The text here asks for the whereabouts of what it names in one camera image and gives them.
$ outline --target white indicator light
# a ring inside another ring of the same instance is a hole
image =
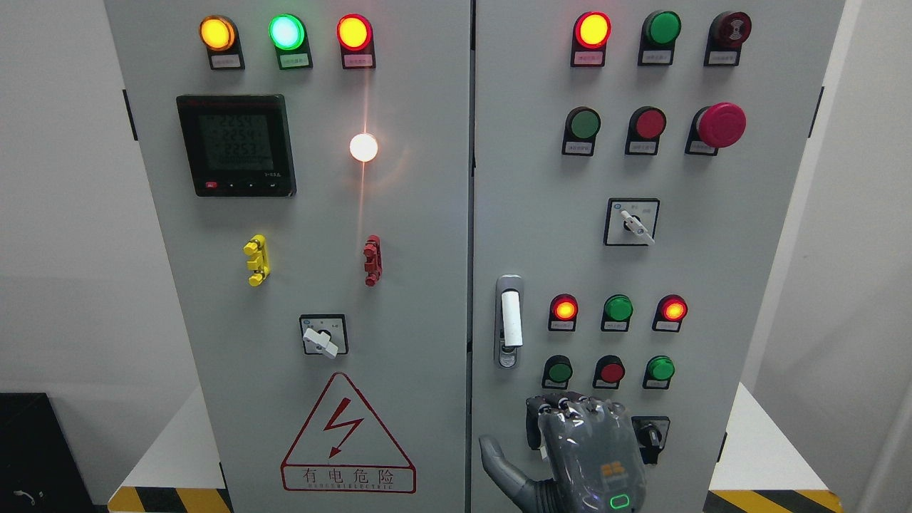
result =
[[[351,138],[348,150],[355,160],[370,162],[377,156],[377,138],[369,133],[360,133]]]

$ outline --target white switch handle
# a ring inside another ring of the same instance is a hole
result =
[[[503,345],[508,348],[523,345],[523,320],[519,314],[519,292],[506,290],[501,294],[503,312]]]
[[[307,328],[304,332],[304,341],[314,344],[317,350],[330,360],[335,360],[336,355],[339,353],[339,347],[329,339],[327,333],[320,333],[312,328]]]
[[[633,232],[633,235],[643,239],[646,244],[650,246],[656,244],[656,239],[652,238],[652,236],[649,234],[649,230],[639,222],[639,219],[636,219],[633,215],[630,215],[630,212],[622,210],[621,217],[624,218],[624,226]]]

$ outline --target electrical hazard warning sign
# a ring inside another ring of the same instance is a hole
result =
[[[415,466],[361,391],[336,372],[282,461],[288,491],[412,494]]]

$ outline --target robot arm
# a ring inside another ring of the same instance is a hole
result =
[[[529,446],[544,443],[553,479],[533,481],[481,436],[484,471],[524,513],[634,513],[646,497],[637,437],[623,405],[578,393],[526,401]]]

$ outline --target red door latch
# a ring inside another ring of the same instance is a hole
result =
[[[380,237],[370,236],[364,245],[364,270],[368,277],[364,278],[364,284],[368,287],[377,285],[380,276],[383,274],[383,259],[380,257]]]

